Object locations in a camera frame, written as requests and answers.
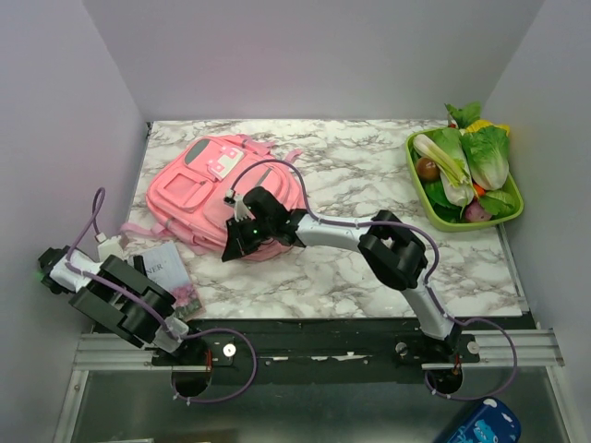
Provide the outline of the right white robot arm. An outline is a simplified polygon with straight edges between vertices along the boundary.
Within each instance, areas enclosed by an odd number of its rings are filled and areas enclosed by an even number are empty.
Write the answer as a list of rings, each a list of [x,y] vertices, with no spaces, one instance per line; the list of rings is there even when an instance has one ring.
[[[234,215],[226,221],[222,261],[247,257],[269,241],[357,252],[378,281],[400,292],[413,309],[431,359],[443,362],[458,351],[461,327],[447,314],[428,283],[433,269],[428,267],[425,245],[412,226],[391,212],[382,210],[360,221],[322,219],[308,209],[287,209],[261,186],[244,196],[231,189],[223,201],[233,208]]]

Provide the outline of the pink student backpack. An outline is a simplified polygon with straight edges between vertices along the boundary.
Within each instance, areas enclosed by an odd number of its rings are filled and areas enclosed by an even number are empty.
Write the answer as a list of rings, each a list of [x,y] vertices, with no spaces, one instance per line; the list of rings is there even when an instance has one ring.
[[[123,233],[174,238],[198,255],[224,250],[225,222],[234,210],[223,202],[240,173],[235,191],[255,186],[270,191],[287,209],[304,206],[299,181],[275,162],[271,142],[239,135],[206,136],[193,141],[151,181],[145,201],[155,223],[145,229],[128,222]]]

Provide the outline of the green lettuce head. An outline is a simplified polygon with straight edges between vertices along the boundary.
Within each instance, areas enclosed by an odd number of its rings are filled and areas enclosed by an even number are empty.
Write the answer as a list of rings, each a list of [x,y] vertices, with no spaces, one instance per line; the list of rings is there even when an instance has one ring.
[[[507,131],[486,126],[476,132],[465,132],[461,143],[474,181],[485,190],[501,189],[509,175]]]

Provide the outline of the blue dinosaur pencil case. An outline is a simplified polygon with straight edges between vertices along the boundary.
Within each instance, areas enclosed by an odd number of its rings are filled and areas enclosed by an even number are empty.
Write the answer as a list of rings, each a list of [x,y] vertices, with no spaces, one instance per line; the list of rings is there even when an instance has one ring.
[[[435,442],[518,442],[522,426],[513,411],[496,398],[475,401],[463,408],[434,439]]]

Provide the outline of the black mounting rail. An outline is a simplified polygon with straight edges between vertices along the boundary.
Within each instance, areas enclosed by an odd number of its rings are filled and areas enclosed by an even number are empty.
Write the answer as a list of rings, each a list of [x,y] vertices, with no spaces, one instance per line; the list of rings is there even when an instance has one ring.
[[[77,363],[91,370],[172,372],[213,386],[259,384],[419,383],[424,368],[451,371],[479,360],[473,335],[452,351],[423,337],[413,318],[195,320],[218,333],[186,344],[174,356],[139,349],[112,334],[84,337]]]

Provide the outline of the purple pink radish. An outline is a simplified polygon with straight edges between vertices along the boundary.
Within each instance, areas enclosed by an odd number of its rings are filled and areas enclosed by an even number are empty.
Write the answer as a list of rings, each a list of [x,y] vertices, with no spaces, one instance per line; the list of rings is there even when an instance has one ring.
[[[467,222],[488,222],[492,218],[492,215],[484,210],[479,202],[473,200],[464,211],[464,219]]]

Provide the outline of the brown round fruit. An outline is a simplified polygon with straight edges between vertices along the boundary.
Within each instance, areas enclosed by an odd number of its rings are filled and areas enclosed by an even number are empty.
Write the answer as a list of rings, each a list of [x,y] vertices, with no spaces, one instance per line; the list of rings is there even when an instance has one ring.
[[[421,182],[432,183],[440,179],[440,169],[438,165],[428,158],[419,158],[416,161],[415,170]]]

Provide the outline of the green vegetable tray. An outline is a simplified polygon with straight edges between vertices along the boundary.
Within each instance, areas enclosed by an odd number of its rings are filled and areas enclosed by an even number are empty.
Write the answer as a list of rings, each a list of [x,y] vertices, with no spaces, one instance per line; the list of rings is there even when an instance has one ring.
[[[504,186],[499,190],[486,191],[475,199],[484,210],[492,215],[486,222],[467,222],[464,219],[464,210],[447,209],[439,205],[433,205],[428,198],[421,182],[416,174],[415,165],[419,156],[414,152],[412,140],[414,136],[428,133],[435,129],[429,129],[412,134],[405,142],[405,155],[411,176],[411,183],[417,193],[419,202],[426,213],[430,224],[439,231],[445,233],[460,233],[488,229],[495,225],[514,220],[519,217],[524,209],[524,201],[521,193],[509,174]]]

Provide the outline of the Designer Fate flower book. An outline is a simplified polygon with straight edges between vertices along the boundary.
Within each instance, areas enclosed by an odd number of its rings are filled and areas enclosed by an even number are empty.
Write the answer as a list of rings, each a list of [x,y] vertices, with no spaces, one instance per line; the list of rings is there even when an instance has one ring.
[[[146,275],[174,297],[177,317],[190,320],[203,310],[197,287],[172,241],[132,253],[127,261],[134,265],[136,257],[142,258]]]

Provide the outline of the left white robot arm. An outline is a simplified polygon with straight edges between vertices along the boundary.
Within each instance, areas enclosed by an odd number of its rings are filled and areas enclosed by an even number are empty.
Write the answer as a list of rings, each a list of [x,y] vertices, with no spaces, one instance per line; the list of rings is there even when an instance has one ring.
[[[48,248],[38,258],[42,284],[130,344],[173,353],[186,365],[204,355],[203,339],[174,315],[174,297],[143,270],[114,255],[96,262],[78,249]]]

